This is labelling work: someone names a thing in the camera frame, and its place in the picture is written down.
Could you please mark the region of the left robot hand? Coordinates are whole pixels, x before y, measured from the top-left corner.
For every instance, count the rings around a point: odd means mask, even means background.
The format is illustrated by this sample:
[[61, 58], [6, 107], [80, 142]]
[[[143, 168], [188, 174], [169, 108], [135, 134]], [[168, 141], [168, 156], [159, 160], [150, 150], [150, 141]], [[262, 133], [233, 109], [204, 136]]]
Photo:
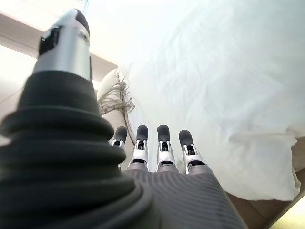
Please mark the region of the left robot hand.
[[41, 36], [15, 112], [1, 122], [3, 229], [244, 229], [189, 131], [179, 133], [186, 173], [160, 125], [157, 168], [148, 169], [148, 129], [137, 130], [125, 171], [125, 128], [100, 115], [92, 84], [90, 29], [71, 9]]

